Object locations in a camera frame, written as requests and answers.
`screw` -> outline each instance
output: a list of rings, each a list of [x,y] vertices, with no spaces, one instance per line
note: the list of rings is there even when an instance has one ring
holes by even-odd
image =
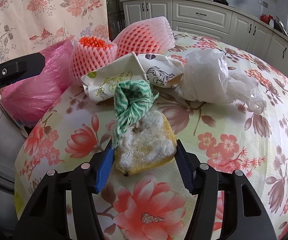
[[[241,170],[235,170],[235,174],[237,176],[243,176],[243,172]]]
[[[199,167],[202,169],[202,170],[208,170],[209,166],[206,164],[206,163],[202,163],[201,165],[199,165]]]
[[[91,166],[91,165],[90,165],[89,163],[83,163],[83,164],[81,165],[81,168],[82,168],[83,170],[87,170],[90,166]]]
[[[7,72],[8,72],[8,71],[6,70],[6,68],[3,68],[3,69],[2,69],[2,76],[5,76]]]
[[[48,176],[53,176],[55,174],[55,170],[49,170],[46,174]]]

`floral curtain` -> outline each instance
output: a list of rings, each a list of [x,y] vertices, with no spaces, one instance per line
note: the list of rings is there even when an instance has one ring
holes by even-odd
[[[0,62],[83,35],[108,38],[106,0],[0,0]]]

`pink plastic bag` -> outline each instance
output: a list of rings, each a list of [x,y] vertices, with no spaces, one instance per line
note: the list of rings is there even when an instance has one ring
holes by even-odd
[[[41,74],[16,82],[3,90],[1,104],[17,122],[34,127],[71,85],[68,67],[72,50],[70,40],[45,48],[40,52],[45,57]]]

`blue gripper pad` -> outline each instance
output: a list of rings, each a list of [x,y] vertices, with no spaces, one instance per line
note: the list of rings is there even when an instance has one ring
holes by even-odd
[[[105,156],[103,157],[102,163],[97,172],[97,179],[95,183],[95,190],[97,193],[99,193],[106,185],[114,162],[114,152],[115,149],[112,149],[112,143],[110,141],[105,149]]]

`drawer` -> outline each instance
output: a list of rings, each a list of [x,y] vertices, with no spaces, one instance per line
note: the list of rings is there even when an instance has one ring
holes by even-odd
[[[189,0],[173,0],[173,21],[191,23],[224,33],[229,32],[231,10]]]
[[[173,31],[186,32],[204,37],[211,37],[217,41],[225,42],[228,34],[207,27],[173,21]]]

